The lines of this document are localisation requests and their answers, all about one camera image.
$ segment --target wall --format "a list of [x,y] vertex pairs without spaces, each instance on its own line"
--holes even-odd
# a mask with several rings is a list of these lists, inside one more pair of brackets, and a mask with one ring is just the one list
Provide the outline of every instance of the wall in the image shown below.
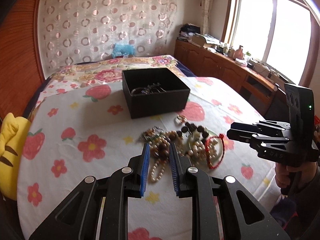
[[200,2],[201,0],[177,0],[177,13],[176,13],[175,21],[172,24],[170,33],[167,38],[167,47],[166,47],[167,54],[173,55],[175,40],[179,35],[179,30],[183,24],[191,23],[191,24],[200,26],[201,24]]
[[[320,8],[320,0],[313,0],[315,4]],[[320,49],[318,53],[318,59],[316,63],[316,68],[313,73],[313,77],[309,88],[313,90],[314,100],[315,100],[315,114],[320,117]]]
[[210,11],[209,22],[210,25],[210,35],[217,39],[221,39],[224,22],[226,20],[228,0],[213,0],[212,8]]

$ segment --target wooden cabinet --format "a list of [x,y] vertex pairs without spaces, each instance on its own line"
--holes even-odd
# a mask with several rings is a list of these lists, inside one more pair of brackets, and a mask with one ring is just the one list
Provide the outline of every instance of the wooden cabinet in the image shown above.
[[174,56],[196,76],[222,80],[264,115],[274,97],[274,85],[234,60],[191,43],[176,41]]
[[183,65],[186,65],[188,59],[188,50],[181,43],[176,43],[174,49],[174,57],[180,61]]
[[221,80],[229,85],[234,91],[240,91],[247,74],[242,68],[227,62],[222,69]]
[[201,49],[197,46],[189,48],[186,67],[192,71],[193,74],[199,76],[202,69],[203,57],[201,56]]
[[202,67],[199,70],[200,77],[214,77],[220,79],[222,66],[208,55],[203,56]]

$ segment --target wooden bed frame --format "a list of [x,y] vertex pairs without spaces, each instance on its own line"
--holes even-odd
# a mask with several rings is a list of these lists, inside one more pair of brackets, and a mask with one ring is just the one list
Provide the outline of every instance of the wooden bed frame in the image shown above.
[[21,116],[44,82],[39,58],[37,17],[39,0],[9,0],[0,24],[0,119]]

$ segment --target jewelry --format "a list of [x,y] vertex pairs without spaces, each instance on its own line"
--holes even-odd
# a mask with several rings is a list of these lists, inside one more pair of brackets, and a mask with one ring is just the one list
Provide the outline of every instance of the jewelry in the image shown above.
[[[183,144],[183,133],[188,138],[185,144]],[[194,123],[186,122],[181,131],[164,132],[163,129],[155,126],[143,132],[140,139],[149,143],[150,155],[156,159],[149,173],[151,182],[157,182],[161,179],[166,164],[169,162],[169,145],[172,142],[175,143],[178,154],[190,158],[194,166],[198,165],[200,161],[206,161],[209,169],[215,169],[224,157],[223,135],[209,137],[209,132],[205,127],[196,126]],[[212,161],[217,161],[220,158],[215,149],[215,145],[218,143],[217,139],[222,141],[222,158],[213,166]]]
[[153,83],[152,85],[147,85],[147,87],[145,88],[135,88],[131,91],[131,95],[140,95],[140,94],[149,95],[157,92],[158,93],[166,92],[161,87],[161,84],[159,82],[157,84]]
[[180,115],[180,114],[177,115],[177,119],[181,124],[186,122],[187,120],[187,118],[184,115]]
[[144,88],[135,88],[135,89],[132,89],[131,95],[141,94],[143,90],[144,90]]
[[161,136],[163,131],[164,130],[161,129],[160,127],[154,126],[153,128],[148,129],[147,131],[143,132],[140,136],[140,140],[142,140],[144,142],[150,142],[154,138]]

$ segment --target floral bedsheet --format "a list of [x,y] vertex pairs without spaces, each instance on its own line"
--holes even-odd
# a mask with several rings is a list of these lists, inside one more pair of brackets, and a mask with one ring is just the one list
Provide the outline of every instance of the floral bedsheet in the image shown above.
[[122,71],[139,68],[166,67],[178,77],[185,75],[176,67],[177,61],[170,55],[157,57],[115,58],[84,65],[65,66],[51,76],[51,81],[40,93],[31,114],[31,121],[39,104],[48,96],[66,93],[87,86],[103,85],[122,81]]
[[[263,120],[221,80],[181,80],[190,88],[186,108],[179,112],[188,122],[225,135],[232,122]],[[121,82],[48,97],[32,122],[19,167],[17,198],[25,239],[86,176],[110,176],[126,166],[131,157],[139,155],[143,131],[154,126],[166,131],[181,129],[176,117],[173,112],[131,119]],[[217,169],[199,167],[217,178],[234,176],[270,210],[280,195],[274,179],[275,164],[258,158],[248,144],[227,137],[224,144],[225,156]],[[149,170],[153,165],[151,158]],[[190,198],[176,197],[167,166],[159,182],[148,180],[143,198],[129,198],[128,240],[190,240],[191,207]]]

